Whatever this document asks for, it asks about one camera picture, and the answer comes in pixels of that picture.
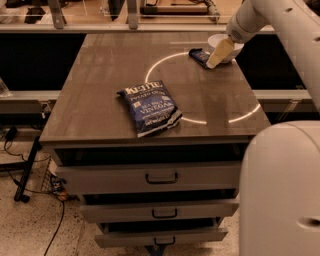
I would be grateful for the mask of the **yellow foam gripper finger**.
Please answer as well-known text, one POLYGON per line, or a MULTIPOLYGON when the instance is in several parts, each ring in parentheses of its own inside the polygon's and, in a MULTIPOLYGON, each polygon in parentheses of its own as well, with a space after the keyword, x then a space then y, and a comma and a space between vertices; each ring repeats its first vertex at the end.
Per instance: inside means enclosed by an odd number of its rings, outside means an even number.
POLYGON ((210 69, 214 69, 219 65, 227 56, 229 56, 234 50, 234 42, 231 38, 227 37, 219 41, 215 50, 210 55, 206 62, 206 66, 210 69))

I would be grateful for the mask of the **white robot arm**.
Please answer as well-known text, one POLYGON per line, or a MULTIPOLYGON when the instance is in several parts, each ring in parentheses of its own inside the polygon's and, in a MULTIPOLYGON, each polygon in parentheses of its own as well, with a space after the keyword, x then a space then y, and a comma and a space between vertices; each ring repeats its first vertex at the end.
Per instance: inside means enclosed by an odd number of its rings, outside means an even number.
MULTIPOLYGON (((244 0, 207 65, 271 25, 320 110, 320 19, 304 0, 244 0)), ((259 132, 240 173, 239 256, 320 256, 320 122, 259 132)))

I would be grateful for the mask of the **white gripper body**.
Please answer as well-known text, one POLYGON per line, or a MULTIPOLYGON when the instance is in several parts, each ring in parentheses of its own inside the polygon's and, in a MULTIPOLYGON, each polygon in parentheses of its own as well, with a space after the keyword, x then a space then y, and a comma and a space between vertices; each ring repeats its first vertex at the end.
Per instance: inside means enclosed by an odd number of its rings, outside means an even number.
POLYGON ((241 28, 235 16, 229 20, 226 26, 226 34, 234 43, 238 44, 244 44, 256 35, 255 32, 248 32, 241 28))

